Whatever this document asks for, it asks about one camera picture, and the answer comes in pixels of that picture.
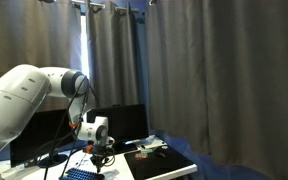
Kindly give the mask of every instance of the black monitor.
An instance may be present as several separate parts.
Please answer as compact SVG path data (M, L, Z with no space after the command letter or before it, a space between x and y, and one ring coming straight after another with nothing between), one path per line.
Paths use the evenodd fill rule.
M115 139L116 154L137 150L134 144L126 142L149 136L144 104L91 109L87 122L94 123L96 116L108 118L108 135Z
M57 154L58 150L54 151L53 155L49 154L57 129L60 128L58 139L71 132L71 128L68 125L69 114L67 113L64 117L65 111L65 109L60 109L37 112L33 115L22 133L10 143L11 167L20 164L24 164L26 167L31 165L38 165L42 168L46 166L52 167L67 159L66 155ZM65 118L64 122L59 127L63 117ZM73 136L68 135L56 148L72 142L74 142ZM45 154L49 154L48 157L52 157L52 159L49 161L48 158L45 158L41 161L36 161L36 156Z

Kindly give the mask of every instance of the curtain rod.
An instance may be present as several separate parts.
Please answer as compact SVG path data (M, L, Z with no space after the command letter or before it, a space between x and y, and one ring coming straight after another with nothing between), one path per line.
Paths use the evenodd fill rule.
M75 4L85 4L85 1L84 0L71 0L72 3L75 3ZM91 6L100 6L102 9L105 9L105 4L98 4L98 3L90 3ZM126 11L127 8L122 8L122 7L115 7L115 10L119 10L119 11ZM139 9L136 9L136 8L131 8L131 11L133 13L139 13Z

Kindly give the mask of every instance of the monitor screen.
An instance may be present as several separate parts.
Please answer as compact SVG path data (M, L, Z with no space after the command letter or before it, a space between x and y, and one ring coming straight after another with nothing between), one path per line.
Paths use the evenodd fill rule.
M149 136L144 104L91 109L87 122L94 123L96 116L108 118L108 135L115 139L116 145Z
M53 142L58 128L60 128L58 139L71 132L71 128L68 125L68 113L64 117L65 119L62 126L59 127L65 111L65 109L61 109L37 112L33 115L22 133L10 143L11 167L15 167L23 163L32 163L35 155L42 156L48 154L52 147L52 143L48 142ZM74 142L73 136L68 136L68 138L65 138L58 147L72 142Z

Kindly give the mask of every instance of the wire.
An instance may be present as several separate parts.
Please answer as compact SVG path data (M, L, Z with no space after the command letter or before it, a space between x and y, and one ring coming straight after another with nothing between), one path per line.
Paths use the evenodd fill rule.
M84 156L83 156L83 158L81 159L81 161L78 163L78 166L76 167L76 168L79 168L80 166L81 166L81 164L82 164L82 162L83 162L83 159L85 158L85 156L86 156L86 153L84 153Z
M67 135L61 137L60 139L57 139L56 141L59 141L59 142L56 144L55 147L59 147L60 144L61 144L66 138L70 137L70 136L73 134L74 131L75 131L75 129L72 129ZM39 148L37 148L37 150L36 150L35 153L34 153L34 159L35 159L35 158L37 159L38 152L39 152L42 148L44 148L45 146L48 146L48 145L51 144L52 142L53 142L53 141L46 142L46 143L44 143L43 145L41 145Z
M114 164L114 162L115 162L115 150L113 149L113 148L111 148L111 147L109 147L109 148L107 148L107 149L110 149L111 151L112 151L112 159L110 159L109 161L107 161L106 163L110 163L111 161L113 161L111 164L109 164L109 165L106 165L106 163L104 164L104 166L105 167L109 167L109 166L111 166L111 165L113 165Z
M89 93L89 90L87 89L87 91L86 91L86 93L85 93L85 96L84 96L84 99L83 99L83 107L82 107L82 110L81 110L81 113L80 113L80 117L78 118L78 124L79 124L79 126L78 126L78 129L77 129L77 132L76 132L76 136L77 136L77 137L78 137L78 134L79 134L79 132L80 132L80 130L81 130L81 125L80 125L80 124L81 124L81 120L83 119L83 118L82 118L82 116L83 116L82 113L84 112L84 109L85 109L85 106L86 106L86 103L87 103L88 93ZM71 158L71 156L72 156L72 151L73 151L73 149L74 149L76 140L77 140L77 138L75 139L75 141L74 141L74 143L73 143L73 145L72 145L72 149L71 149L71 151L70 151L70 154L69 154L69 156L68 156L68 159L67 159L67 161L66 161L66 163L65 163L65 166L64 166L64 168L63 168L62 174L61 174L61 176L60 176L59 179L62 179L62 178L63 178L63 175L64 175L65 169L66 169L66 167L67 167L67 164L68 164L68 162L69 162L69 160L70 160L70 158Z
M80 90L80 88L81 88L83 82L85 81L85 79L86 79L86 77L84 77L84 79L83 79L83 80L81 81L81 83L79 84L77 90L74 92L74 95L73 95L71 101L69 102L69 104L68 104L68 106L67 106L67 108L66 108L66 111L65 111L65 113L64 113L64 115L63 115L63 117L62 117L62 119L61 119L61 122L60 122L59 127L62 127L62 124L63 124L63 122L64 122L65 116L66 116L66 114L68 113L68 110L69 110L69 108L71 107L74 99L76 98L77 93L78 93L78 91ZM53 144L52 144L52 148L51 148L51 151L50 151L50 153L49 153L50 156L52 156L53 153L54 153L55 143L56 143L57 136L58 136L59 132L60 132L60 128L57 128L57 131L56 131L56 134L55 134L55 137L54 137L54 141L53 141ZM47 163L47 165L46 165L46 169L45 169L45 173L44 173L44 180L46 180L48 168L49 168L49 163Z
M95 91L94 91L91 83L90 83L90 89L91 89L91 91L92 91L92 94L94 95L95 104L96 104L96 106L98 106L98 99L97 99L97 96L96 96L96 94L95 94Z

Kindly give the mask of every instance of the monitor stand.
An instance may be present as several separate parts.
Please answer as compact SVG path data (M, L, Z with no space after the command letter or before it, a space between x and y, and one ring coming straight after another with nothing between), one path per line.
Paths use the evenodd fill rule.
M61 164L62 162L66 161L68 159L68 156L65 154L54 154L50 159L50 154L48 157L42 159L37 163L37 166L40 168L46 168L46 167L53 167L56 165Z
M115 151L115 154L121 154L137 150L137 147L134 143L125 144L125 142L120 142L113 144L113 149Z

